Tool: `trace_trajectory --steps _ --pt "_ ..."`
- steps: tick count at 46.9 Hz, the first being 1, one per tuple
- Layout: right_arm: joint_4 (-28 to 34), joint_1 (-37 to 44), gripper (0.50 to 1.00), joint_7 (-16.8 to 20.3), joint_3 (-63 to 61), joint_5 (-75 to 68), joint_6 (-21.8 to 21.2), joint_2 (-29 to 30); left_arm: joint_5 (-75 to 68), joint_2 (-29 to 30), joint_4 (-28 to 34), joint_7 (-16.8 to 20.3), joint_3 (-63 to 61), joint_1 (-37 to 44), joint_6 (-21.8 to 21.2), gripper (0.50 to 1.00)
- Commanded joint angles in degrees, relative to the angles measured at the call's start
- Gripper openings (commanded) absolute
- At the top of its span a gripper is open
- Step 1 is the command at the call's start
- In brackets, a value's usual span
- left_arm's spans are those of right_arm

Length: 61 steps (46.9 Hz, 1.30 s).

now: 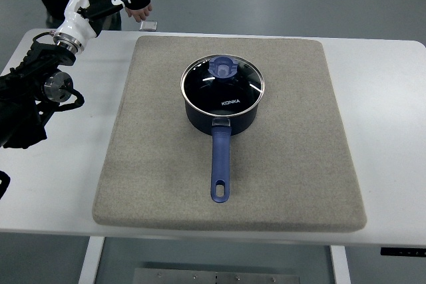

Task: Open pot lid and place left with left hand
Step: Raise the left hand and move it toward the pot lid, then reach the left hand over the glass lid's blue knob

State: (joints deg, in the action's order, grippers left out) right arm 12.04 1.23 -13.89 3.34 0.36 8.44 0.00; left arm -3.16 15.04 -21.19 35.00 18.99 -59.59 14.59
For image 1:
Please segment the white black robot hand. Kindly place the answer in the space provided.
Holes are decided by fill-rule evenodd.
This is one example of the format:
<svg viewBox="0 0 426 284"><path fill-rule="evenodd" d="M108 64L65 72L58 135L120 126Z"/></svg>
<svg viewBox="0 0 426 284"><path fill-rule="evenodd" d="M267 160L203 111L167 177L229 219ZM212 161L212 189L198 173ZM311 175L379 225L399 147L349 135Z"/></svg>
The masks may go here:
<svg viewBox="0 0 426 284"><path fill-rule="evenodd" d="M54 43L73 54L84 51L89 40L99 36L102 20L136 0L69 0L65 20L53 35Z"/></svg>

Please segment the person's bare hand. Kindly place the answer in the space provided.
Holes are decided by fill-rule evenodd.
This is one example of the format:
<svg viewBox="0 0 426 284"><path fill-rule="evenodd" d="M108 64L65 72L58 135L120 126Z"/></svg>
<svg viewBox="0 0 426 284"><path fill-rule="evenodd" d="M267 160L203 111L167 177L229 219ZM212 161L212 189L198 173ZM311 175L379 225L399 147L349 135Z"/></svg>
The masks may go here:
<svg viewBox="0 0 426 284"><path fill-rule="evenodd" d="M146 7L141 9L129 9L125 7L125 11L129 18L133 18L137 23L145 21L152 12L152 4L149 3Z"/></svg>

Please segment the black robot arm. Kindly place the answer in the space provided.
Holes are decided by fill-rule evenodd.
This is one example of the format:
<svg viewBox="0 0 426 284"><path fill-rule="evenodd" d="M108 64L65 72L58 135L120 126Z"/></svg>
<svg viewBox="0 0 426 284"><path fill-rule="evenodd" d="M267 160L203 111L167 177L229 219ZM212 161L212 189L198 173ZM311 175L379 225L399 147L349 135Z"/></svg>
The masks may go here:
<svg viewBox="0 0 426 284"><path fill-rule="evenodd" d="M16 68L1 76L1 146L22 148L47 138L45 125L56 112L80 108L83 95L71 76L59 70L76 61L78 49L66 39L54 44L33 38L31 48Z"/></svg>

